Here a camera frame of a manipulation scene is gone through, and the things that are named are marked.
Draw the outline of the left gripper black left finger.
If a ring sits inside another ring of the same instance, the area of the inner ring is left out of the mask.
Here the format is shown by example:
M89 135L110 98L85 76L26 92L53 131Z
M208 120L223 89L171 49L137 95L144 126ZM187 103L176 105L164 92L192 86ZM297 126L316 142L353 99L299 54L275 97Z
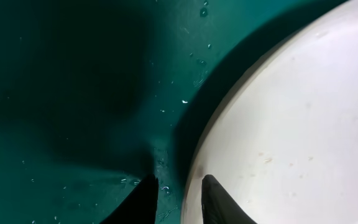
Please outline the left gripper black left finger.
M148 175L100 224L154 224L158 190L158 178Z

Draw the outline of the teal plastic serving tray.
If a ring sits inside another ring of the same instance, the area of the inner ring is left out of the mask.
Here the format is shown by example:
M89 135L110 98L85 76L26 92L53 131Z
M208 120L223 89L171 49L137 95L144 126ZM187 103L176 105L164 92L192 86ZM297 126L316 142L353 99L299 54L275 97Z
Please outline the teal plastic serving tray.
M337 5L0 1L0 223L99 223L147 174L157 223L178 223L222 98Z

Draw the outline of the white plate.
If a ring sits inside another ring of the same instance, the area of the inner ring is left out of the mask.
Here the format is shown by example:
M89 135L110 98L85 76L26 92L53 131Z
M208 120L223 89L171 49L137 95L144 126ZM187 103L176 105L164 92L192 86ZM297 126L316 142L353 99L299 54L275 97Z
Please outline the white plate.
M256 223L358 223L358 0L237 81L198 143L182 223L203 223L208 174Z

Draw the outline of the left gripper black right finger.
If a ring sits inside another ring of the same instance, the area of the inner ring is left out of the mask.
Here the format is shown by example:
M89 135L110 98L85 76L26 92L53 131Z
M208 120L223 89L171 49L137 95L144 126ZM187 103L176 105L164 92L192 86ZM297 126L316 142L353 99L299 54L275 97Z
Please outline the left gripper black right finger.
M206 175L201 186L204 224L256 224L213 175Z

